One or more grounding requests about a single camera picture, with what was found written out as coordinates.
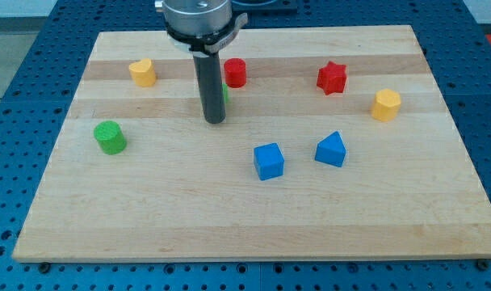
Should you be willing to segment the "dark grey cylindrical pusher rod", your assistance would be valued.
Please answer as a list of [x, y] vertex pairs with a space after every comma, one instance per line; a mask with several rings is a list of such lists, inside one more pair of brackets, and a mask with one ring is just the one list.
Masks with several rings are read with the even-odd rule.
[[193, 56], [193, 60], [204, 119], [209, 124], [219, 124], [226, 117], [219, 54]]

